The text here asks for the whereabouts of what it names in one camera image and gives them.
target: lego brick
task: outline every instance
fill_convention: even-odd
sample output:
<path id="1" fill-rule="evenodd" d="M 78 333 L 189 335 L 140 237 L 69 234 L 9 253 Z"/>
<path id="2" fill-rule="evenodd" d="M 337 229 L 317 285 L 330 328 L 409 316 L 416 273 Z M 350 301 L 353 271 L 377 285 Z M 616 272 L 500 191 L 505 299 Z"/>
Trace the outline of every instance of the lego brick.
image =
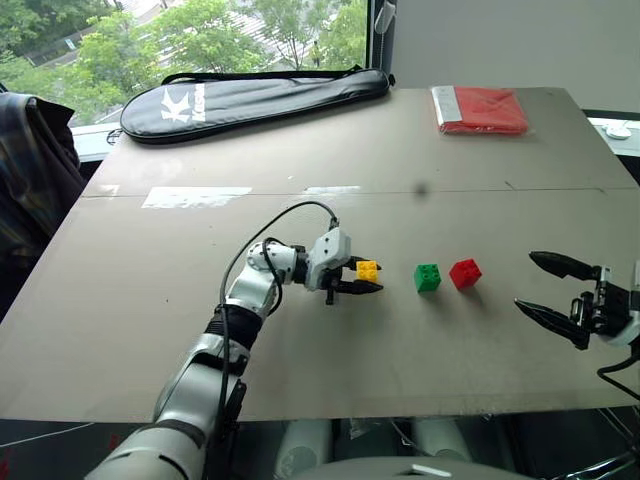
<path id="1" fill-rule="evenodd" d="M 436 264 L 418 265 L 413 274 L 418 292 L 429 292 L 438 288 L 442 279 Z"/>
<path id="2" fill-rule="evenodd" d="M 482 272 L 476 262 L 469 258 L 455 263 L 449 271 L 449 276 L 456 288 L 461 289 L 473 286 L 482 276 Z"/>
<path id="3" fill-rule="evenodd" d="M 378 283 L 378 264 L 373 260 L 356 262 L 356 280 Z"/>

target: white tape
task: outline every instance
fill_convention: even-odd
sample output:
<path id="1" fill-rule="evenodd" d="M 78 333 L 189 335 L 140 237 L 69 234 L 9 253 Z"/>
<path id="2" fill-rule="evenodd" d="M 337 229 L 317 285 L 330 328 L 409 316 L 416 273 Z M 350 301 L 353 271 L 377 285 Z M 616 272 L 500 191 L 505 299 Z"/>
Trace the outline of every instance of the white tape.
<path id="1" fill-rule="evenodd" d="M 251 187 L 153 187 L 142 208 L 222 207 Z"/>
<path id="2" fill-rule="evenodd" d="M 308 187 L 304 189 L 304 193 L 312 195 L 337 194 L 337 193 L 356 193 L 360 191 L 359 185 L 343 185 L 333 187 Z"/>
<path id="3" fill-rule="evenodd" d="M 420 474 L 430 474 L 430 475 L 437 475 L 438 477 L 451 477 L 451 472 L 446 472 L 444 470 L 440 470 L 438 468 L 433 468 L 433 467 L 425 467 L 424 465 L 418 465 L 416 463 L 414 463 L 413 465 L 411 465 L 411 470 L 413 471 L 413 473 L 420 473 Z"/>

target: red block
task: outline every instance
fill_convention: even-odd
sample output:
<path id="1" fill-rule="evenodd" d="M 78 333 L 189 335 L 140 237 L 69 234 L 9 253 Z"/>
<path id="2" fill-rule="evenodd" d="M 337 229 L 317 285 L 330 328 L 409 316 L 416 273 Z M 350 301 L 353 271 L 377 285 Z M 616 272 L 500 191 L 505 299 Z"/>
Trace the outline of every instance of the red block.
<path id="1" fill-rule="evenodd" d="M 482 276 L 482 272 L 472 258 L 462 260 L 451 267 L 449 276 L 457 289 L 468 288 L 474 285 Z"/>

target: red cloth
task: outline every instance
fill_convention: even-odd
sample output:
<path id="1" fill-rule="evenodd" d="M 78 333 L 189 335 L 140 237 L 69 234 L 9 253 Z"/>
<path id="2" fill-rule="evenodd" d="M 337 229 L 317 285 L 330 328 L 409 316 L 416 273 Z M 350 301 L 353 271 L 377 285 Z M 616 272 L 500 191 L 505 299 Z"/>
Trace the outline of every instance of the red cloth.
<path id="1" fill-rule="evenodd" d="M 462 121 L 445 122 L 446 133 L 520 135 L 529 128 L 515 92 L 508 89 L 454 87 Z"/>

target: yellow block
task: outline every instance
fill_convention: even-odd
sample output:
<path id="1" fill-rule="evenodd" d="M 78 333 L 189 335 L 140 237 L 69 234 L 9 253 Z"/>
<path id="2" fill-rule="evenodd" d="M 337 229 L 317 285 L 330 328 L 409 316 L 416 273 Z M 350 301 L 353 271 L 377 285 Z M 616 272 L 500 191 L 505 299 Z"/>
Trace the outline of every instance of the yellow block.
<path id="1" fill-rule="evenodd" d="M 378 264 L 372 260 L 356 262 L 356 279 L 378 283 Z"/>

